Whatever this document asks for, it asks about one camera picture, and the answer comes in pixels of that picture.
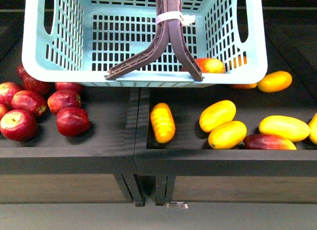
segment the red apple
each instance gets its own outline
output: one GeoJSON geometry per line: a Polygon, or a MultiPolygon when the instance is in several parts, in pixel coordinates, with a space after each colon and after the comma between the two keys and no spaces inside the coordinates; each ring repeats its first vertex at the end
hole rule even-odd
{"type": "Polygon", "coordinates": [[[81,98],[77,92],[71,90],[61,90],[53,93],[48,99],[51,113],[56,115],[62,108],[81,108],[81,98]]]}
{"type": "Polygon", "coordinates": [[[67,83],[67,82],[56,82],[55,88],[57,91],[71,90],[79,94],[84,90],[84,86],[79,83],[67,83]]]}
{"type": "Polygon", "coordinates": [[[11,100],[19,91],[24,90],[23,87],[17,83],[7,82],[0,84],[0,103],[12,109],[11,100]]]}
{"type": "Polygon", "coordinates": [[[0,121],[0,131],[8,139],[26,141],[38,131],[35,116],[27,110],[11,110],[0,121]]]}
{"type": "Polygon", "coordinates": [[[8,107],[6,107],[3,104],[0,104],[0,120],[2,119],[2,117],[8,113],[10,110],[8,109],[8,107]]]}
{"type": "Polygon", "coordinates": [[[34,91],[19,91],[11,101],[13,109],[22,109],[30,111],[35,117],[40,117],[47,110],[46,100],[34,91]]]}
{"type": "Polygon", "coordinates": [[[23,80],[23,77],[25,74],[27,74],[27,72],[25,71],[25,68],[23,66],[23,64],[20,64],[17,68],[16,68],[16,72],[19,76],[20,79],[23,80]]]}
{"type": "Polygon", "coordinates": [[[90,128],[90,121],[86,110],[67,107],[57,113],[56,125],[61,135],[74,137],[87,131],[90,128]]]}
{"type": "Polygon", "coordinates": [[[23,76],[23,86],[25,90],[34,91],[41,95],[46,95],[52,88],[51,83],[39,81],[28,73],[25,73],[23,76]]]}

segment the basket handle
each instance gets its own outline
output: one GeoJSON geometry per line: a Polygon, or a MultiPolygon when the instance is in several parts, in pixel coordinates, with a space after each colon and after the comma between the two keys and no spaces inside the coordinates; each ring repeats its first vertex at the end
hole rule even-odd
{"type": "Polygon", "coordinates": [[[26,0],[24,36],[28,39],[36,38],[39,33],[49,36],[44,27],[44,13],[45,0],[26,0]]]}
{"type": "Polygon", "coordinates": [[[44,13],[45,0],[26,0],[22,63],[32,77],[37,76],[34,71],[42,71],[39,64],[43,62],[35,62],[37,54],[45,53],[46,43],[52,39],[44,27],[44,13]]]}
{"type": "Polygon", "coordinates": [[[248,15],[248,38],[244,43],[252,43],[253,46],[265,47],[265,40],[257,40],[264,38],[264,26],[257,26],[263,23],[262,0],[246,0],[248,15]]]}

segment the floor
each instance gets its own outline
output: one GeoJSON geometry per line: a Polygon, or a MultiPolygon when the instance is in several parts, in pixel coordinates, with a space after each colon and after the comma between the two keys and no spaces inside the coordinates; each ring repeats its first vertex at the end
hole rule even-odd
{"type": "Polygon", "coordinates": [[[317,205],[189,203],[0,205],[1,230],[316,230],[317,205]]]}

